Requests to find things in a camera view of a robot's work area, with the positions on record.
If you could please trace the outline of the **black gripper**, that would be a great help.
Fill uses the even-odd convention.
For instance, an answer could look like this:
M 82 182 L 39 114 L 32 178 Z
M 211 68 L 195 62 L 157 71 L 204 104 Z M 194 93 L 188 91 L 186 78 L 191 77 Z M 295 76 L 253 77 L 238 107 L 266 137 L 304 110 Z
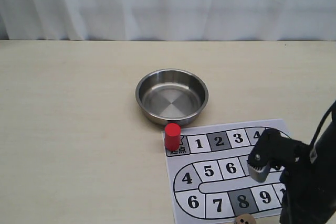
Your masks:
M 310 150 L 308 144 L 284 137 L 277 129 L 266 129 L 248 155 L 249 175 L 257 182 L 264 182 L 272 168 L 303 172 L 311 166 Z

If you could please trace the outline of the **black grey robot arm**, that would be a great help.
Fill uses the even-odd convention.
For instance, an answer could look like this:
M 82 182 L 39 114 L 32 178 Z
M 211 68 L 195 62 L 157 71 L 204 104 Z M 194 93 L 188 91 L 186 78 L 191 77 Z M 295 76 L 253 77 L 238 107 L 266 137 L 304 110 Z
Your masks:
M 283 168 L 280 223 L 326 223 L 335 213 L 335 104 L 309 144 L 281 136 L 279 130 L 264 130 L 247 164 L 259 183 L 272 168 Z

